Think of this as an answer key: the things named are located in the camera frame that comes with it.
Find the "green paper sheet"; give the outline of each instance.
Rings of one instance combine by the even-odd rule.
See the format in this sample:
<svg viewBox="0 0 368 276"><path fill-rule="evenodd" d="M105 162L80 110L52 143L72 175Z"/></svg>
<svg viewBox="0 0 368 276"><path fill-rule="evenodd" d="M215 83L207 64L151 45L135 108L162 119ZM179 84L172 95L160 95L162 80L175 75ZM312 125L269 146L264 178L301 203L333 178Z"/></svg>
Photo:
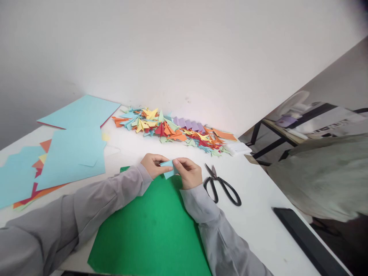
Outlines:
<svg viewBox="0 0 368 276"><path fill-rule="evenodd" d="M117 275L210 276L181 187L180 176L165 180L160 175L144 196L111 215L99 228L89 265L97 273Z"/></svg>

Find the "black scissors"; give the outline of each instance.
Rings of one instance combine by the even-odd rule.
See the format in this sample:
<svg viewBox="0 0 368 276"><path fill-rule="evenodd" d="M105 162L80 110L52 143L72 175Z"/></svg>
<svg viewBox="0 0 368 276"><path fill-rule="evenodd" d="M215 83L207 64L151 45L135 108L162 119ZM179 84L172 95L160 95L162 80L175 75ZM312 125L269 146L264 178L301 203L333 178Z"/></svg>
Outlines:
<svg viewBox="0 0 368 276"><path fill-rule="evenodd" d="M214 202L215 203L219 202L219 198L217 196L217 191L216 191L215 184L214 184L214 180L218 180L220 182L223 190L225 191L227 197L231 200L231 202L234 203L234 205L236 205L236 206L240 206L242 204L242 201L240 200L240 197L239 197L238 193L235 191L235 189L228 182L226 182L221 177L216 175L216 170L215 170L215 167L213 165L212 165L212 170L210 170L210 168L207 166L207 164L205 164L205 165L206 165L206 168L207 168L207 170L208 170L208 172L210 173L211 176L207 177L207 179L204 181L203 186L207 191L207 183L208 183L208 181L211 181L212 190L213 190L214 195L215 195ZM233 191L235 197L237 198L236 201L232 198L232 196L230 195L230 193L227 190L225 185L227 185Z"/></svg>

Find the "gray sleeve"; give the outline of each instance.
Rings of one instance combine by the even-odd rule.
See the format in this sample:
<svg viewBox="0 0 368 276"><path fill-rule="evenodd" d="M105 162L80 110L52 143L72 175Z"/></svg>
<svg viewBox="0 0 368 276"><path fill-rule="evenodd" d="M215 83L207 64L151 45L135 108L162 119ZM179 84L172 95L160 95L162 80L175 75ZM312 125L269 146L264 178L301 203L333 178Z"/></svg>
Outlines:
<svg viewBox="0 0 368 276"><path fill-rule="evenodd" d="M151 181L139 164L9 221L0 229L1 274L49 275Z"/></svg>
<svg viewBox="0 0 368 276"><path fill-rule="evenodd" d="M271 276L272 273L237 235L203 185L180 190L185 208L198 223L213 276Z"/></svg>

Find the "gray cloth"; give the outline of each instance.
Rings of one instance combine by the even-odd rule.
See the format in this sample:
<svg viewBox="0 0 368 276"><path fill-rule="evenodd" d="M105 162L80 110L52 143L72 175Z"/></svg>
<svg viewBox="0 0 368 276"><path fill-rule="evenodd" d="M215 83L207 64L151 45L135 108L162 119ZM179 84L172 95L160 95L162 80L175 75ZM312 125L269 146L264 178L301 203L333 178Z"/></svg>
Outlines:
<svg viewBox="0 0 368 276"><path fill-rule="evenodd" d="M105 219L142 196L151 181L139 164L9 221L0 229L1 275L50 275ZM202 185L181 190L181 194L188 213L199 223L214 276L272 275L235 233Z"/></svg>
<svg viewBox="0 0 368 276"><path fill-rule="evenodd" d="M346 222L368 215L368 133L308 140L267 172L302 212Z"/></svg>

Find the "purple folded paper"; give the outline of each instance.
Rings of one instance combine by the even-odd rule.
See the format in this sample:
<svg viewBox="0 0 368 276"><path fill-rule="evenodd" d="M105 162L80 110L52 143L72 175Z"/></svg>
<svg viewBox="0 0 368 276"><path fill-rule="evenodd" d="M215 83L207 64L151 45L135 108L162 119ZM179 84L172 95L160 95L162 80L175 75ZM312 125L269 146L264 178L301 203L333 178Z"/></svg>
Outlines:
<svg viewBox="0 0 368 276"><path fill-rule="evenodd" d="M198 131L199 128L198 128L198 125L195 121L192 122L192 131Z"/></svg>
<svg viewBox="0 0 368 276"><path fill-rule="evenodd" d="M186 120L185 127L187 128L187 130L189 130L190 128L192 128L192 123L189 120Z"/></svg>
<svg viewBox="0 0 368 276"><path fill-rule="evenodd" d="M179 119L177 117L174 118L173 122L175 125L179 125Z"/></svg>
<svg viewBox="0 0 368 276"><path fill-rule="evenodd" d="M181 127L181 128L185 127L185 121L184 121L184 118L180 118L180 119L179 119L179 127Z"/></svg>
<svg viewBox="0 0 368 276"><path fill-rule="evenodd" d="M203 126L202 126L202 124L201 124L201 123L197 123L197 126L198 126L198 129L199 129L199 132L200 132L200 133L204 133L204 132L206 132L206 131L204 130L204 128L203 128Z"/></svg>

